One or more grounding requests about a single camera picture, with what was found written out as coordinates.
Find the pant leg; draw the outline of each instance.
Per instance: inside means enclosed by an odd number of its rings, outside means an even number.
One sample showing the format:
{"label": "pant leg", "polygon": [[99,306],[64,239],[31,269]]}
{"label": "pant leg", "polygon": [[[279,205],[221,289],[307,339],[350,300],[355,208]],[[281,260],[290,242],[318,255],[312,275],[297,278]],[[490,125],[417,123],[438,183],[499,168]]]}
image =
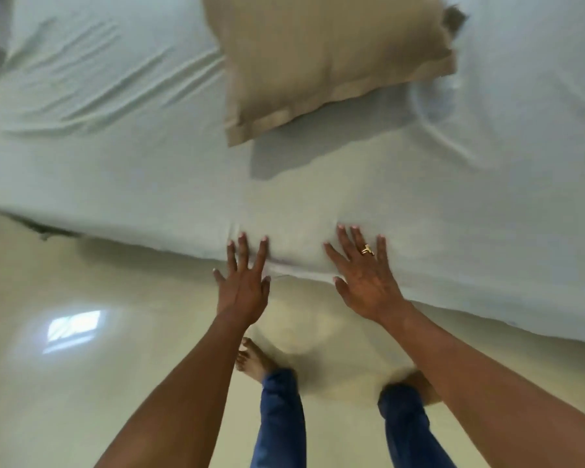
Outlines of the pant leg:
{"label": "pant leg", "polygon": [[251,468],[305,468],[306,421],[293,372],[276,370],[262,386],[262,422]]}
{"label": "pant leg", "polygon": [[421,397],[413,387],[386,387],[378,405],[395,468],[455,468],[430,432]]}

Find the forearm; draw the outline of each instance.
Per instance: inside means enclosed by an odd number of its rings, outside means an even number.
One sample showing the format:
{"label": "forearm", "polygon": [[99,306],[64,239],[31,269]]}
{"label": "forearm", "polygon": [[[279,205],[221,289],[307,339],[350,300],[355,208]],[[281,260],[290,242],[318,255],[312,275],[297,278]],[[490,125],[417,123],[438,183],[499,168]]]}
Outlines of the forearm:
{"label": "forearm", "polygon": [[128,420],[96,466],[207,467],[245,329],[233,313],[217,315],[195,348]]}
{"label": "forearm", "polygon": [[438,327],[410,303],[380,322],[488,463],[584,466],[585,415]]}

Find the person's left hand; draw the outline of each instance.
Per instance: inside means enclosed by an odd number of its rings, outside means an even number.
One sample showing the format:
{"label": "person's left hand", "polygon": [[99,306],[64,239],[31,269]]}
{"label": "person's left hand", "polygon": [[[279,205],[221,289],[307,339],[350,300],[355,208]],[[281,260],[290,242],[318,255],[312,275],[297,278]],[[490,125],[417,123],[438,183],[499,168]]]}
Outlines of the person's left hand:
{"label": "person's left hand", "polygon": [[224,278],[218,269],[213,270],[219,284],[219,303],[216,312],[217,314],[226,312],[238,317],[248,327],[257,322],[269,301],[271,278],[270,276],[262,278],[269,251],[269,239],[265,236],[260,241],[256,262],[252,268],[249,268],[250,252],[245,233],[238,237],[238,264],[234,241],[230,240],[227,246],[227,278]]}

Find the foot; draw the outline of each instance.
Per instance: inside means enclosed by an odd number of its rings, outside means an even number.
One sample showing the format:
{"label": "foot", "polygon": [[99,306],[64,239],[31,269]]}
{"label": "foot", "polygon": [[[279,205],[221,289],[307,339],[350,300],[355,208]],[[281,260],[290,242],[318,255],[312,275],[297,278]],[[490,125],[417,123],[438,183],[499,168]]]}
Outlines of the foot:
{"label": "foot", "polygon": [[263,379],[279,368],[278,364],[253,343],[251,338],[243,338],[242,344],[247,350],[238,351],[236,369],[262,384]]}
{"label": "foot", "polygon": [[434,387],[420,371],[413,372],[399,384],[408,385],[416,389],[421,396],[423,406],[430,406],[431,404],[436,404],[437,402],[442,401]]}

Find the bed sheet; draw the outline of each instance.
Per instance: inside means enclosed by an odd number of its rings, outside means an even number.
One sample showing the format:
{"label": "bed sheet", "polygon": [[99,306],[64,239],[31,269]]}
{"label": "bed sheet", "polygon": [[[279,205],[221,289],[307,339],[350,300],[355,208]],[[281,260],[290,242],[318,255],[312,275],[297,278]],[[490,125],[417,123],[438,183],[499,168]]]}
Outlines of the bed sheet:
{"label": "bed sheet", "polygon": [[16,0],[0,210],[331,280],[336,223],[389,240],[407,298],[585,341],[585,0],[458,0],[459,72],[228,149],[199,0]]}

